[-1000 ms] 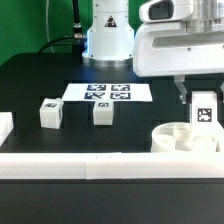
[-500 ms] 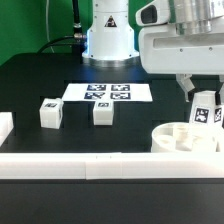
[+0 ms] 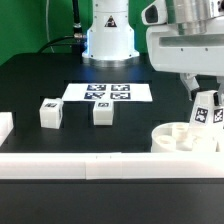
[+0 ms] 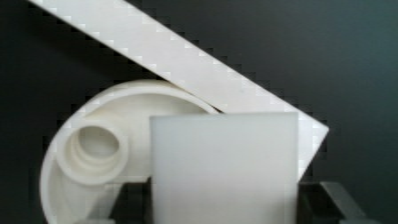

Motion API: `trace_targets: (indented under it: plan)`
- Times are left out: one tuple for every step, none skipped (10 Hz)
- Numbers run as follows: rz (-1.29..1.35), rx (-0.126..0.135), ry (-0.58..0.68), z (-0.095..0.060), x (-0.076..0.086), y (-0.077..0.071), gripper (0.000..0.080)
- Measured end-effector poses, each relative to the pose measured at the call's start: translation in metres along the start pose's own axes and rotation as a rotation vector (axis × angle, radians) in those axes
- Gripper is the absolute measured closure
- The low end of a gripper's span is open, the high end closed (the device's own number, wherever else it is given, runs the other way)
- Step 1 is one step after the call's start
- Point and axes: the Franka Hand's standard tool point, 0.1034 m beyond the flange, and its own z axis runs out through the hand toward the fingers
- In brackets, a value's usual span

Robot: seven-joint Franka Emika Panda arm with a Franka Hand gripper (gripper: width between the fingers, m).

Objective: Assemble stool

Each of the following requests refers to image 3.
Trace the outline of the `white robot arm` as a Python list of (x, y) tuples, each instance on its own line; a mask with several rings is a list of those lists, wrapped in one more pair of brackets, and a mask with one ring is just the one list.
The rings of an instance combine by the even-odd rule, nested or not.
[[(115, 67), (135, 60), (129, 0), (92, 0), (93, 23), (87, 31), (89, 64)], [(150, 63), (157, 71), (178, 73), (189, 94), (198, 75), (217, 78), (215, 103), (224, 105), (224, 0), (152, 0), (141, 19), (148, 27)]]

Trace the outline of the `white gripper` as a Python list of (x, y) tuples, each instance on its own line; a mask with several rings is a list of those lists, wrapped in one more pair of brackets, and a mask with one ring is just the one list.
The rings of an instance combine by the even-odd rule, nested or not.
[(224, 21), (208, 21), (206, 28), (204, 34), (180, 36), (175, 25), (149, 27), (149, 59), (156, 71), (181, 73), (190, 100), (200, 90), (195, 74), (218, 76), (218, 102), (223, 105)]

